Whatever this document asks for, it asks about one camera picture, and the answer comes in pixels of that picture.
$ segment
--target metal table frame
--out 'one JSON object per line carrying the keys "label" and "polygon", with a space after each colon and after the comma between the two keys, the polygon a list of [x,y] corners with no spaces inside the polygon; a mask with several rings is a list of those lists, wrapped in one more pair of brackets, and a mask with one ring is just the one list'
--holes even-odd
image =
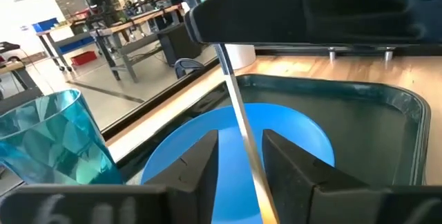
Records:
{"label": "metal table frame", "polygon": [[[45,32],[38,32],[37,36],[39,37],[40,42],[43,44],[44,48],[46,49],[46,52],[48,53],[49,57],[54,61],[55,65],[58,66],[61,71],[64,71],[64,68],[66,67],[66,69],[71,72],[73,70],[73,68],[71,66],[69,66],[68,63],[66,62],[66,59],[64,58],[63,53],[62,53],[60,47],[68,45],[68,44],[72,44],[72,43],[74,43],[76,41],[79,41],[79,40],[82,40],[82,39],[85,39],[85,38],[88,38],[88,37],[90,37],[90,33],[89,32],[85,32],[85,33],[82,33],[82,34],[75,35],[73,37],[68,37],[68,38],[62,39],[60,41],[54,41],[54,39],[50,35],[50,32],[51,32],[50,30],[45,31]],[[50,45],[54,48],[57,56],[54,56],[54,53],[50,49],[50,47],[49,47],[48,43],[46,42],[46,40],[44,39],[44,36],[46,36],[46,38],[48,39]],[[78,46],[75,49],[72,49],[72,50],[70,50],[70,51],[68,51],[66,53],[73,52],[74,50],[78,50],[78,49],[83,48],[83,47],[88,46],[88,45],[90,45],[90,44],[84,44],[84,45]],[[63,63],[64,67],[60,66],[60,63],[57,61],[57,59],[61,60],[61,62]]]}
{"label": "metal table frame", "polygon": [[24,64],[21,62],[20,64],[18,63],[19,62],[8,63],[6,64],[6,68],[0,68],[0,75],[11,73],[23,88],[23,91],[18,92],[15,95],[0,99],[0,115],[9,111],[10,109],[15,108],[16,106],[43,95],[40,88],[35,84],[34,80],[26,71]]}
{"label": "metal table frame", "polygon": [[[172,14],[172,18],[173,18],[172,26],[174,26],[176,23],[179,23],[177,11],[173,10],[173,11],[170,11],[169,13]],[[146,45],[149,45],[149,44],[153,43],[154,41],[157,41],[158,40],[157,33],[153,33],[151,35],[144,36],[143,38],[136,40],[136,41],[132,41],[131,43],[124,45],[124,46],[122,45],[121,40],[118,35],[122,30],[126,30],[128,28],[133,28],[134,26],[136,28],[141,29],[140,25],[147,23],[148,20],[153,19],[153,18],[154,17],[145,19],[137,24],[127,25],[123,29],[119,29],[118,31],[113,31],[112,28],[108,28],[108,29],[104,29],[104,30],[93,30],[90,33],[95,38],[95,41],[98,43],[99,49],[101,50],[102,54],[106,58],[106,61],[110,67],[110,70],[112,71],[116,80],[120,80],[118,72],[123,71],[123,72],[129,72],[129,75],[131,76],[133,82],[138,83],[138,78],[137,78],[137,75],[135,74],[133,66],[135,64],[149,58],[151,55],[154,55],[162,50],[162,48],[156,48],[138,59],[129,59],[128,54],[130,54],[131,52],[139,50],[139,49],[145,47]],[[106,48],[106,44],[111,44],[110,41],[106,40],[108,38],[112,39],[112,42],[114,45],[113,48],[116,50],[116,53],[122,58],[122,61],[123,61],[122,65],[116,65],[115,61],[111,57],[111,54],[109,53],[108,49]]]}

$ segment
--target blue bin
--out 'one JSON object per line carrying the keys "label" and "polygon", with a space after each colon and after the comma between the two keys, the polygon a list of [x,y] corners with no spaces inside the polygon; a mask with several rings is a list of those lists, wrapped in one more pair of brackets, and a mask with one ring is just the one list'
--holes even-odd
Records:
{"label": "blue bin", "polygon": [[91,44],[91,43],[93,43],[94,41],[95,41],[95,40],[94,40],[93,37],[87,37],[87,38],[82,39],[82,40],[81,40],[81,43],[82,43],[83,45],[86,45],[86,44]]}
{"label": "blue bin", "polygon": [[60,51],[62,54],[66,54],[66,53],[69,53],[70,51],[72,51],[80,46],[83,46],[81,40],[73,42],[71,44],[66,44],[64,46],[61,46]]}
{"label": "blue bin", "polygon": [[35,32],[42,32],[50,30],[52,27],[54,27],[55,24],[58,24],[58,20],[56,17],[33,24],[32,27],[34,27]]}

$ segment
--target gray floor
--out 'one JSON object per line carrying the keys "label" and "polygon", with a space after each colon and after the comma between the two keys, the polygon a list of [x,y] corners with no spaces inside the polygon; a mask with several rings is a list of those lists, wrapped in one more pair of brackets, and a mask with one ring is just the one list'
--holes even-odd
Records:
{"label": "gray floor", "polygon": [[[154,43],[140,49],[132,55],[146,53],[155,45]],[[92,45],[85,50],[94,50],[94,48]],[[207,47],[196,60],[204,64],[214,58],[214,49]],[[119,64],[121,60],[116,59],[115,62]],[[100,129],[106,128],[141,103],[150,100],[177,82],[175,71],[164,61],[163,52],[136,64],[134,69],[139,79],[138,83],[133,83],[126,72],[119,72],[121,81],[117,81],[103,57],[78,67],[74,73],[58,71],[48,59],[27,67],[44,94],[68,88],[79,89],[86,98]]]}

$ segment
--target black chair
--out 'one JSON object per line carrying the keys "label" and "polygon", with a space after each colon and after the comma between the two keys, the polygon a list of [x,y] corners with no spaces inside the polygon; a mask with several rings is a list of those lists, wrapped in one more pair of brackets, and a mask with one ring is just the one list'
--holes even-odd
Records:
{"label": "black chair", "polygon": [[181,79],[186,75],[186,69],[192,69],[193,71],[204,68],[204,64],[197,62],[194,59],[181,58],[175,63],[175,74],[178,79]]}

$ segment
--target blue plastic cup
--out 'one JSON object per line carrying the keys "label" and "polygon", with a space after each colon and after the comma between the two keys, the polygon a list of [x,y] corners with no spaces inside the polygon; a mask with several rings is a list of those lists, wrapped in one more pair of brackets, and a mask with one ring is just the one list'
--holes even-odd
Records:
{"label": "blue plastic cup", "polygon": [[28,184],[123,183],[86,101],[75,89],[1,115],[0,162]]}

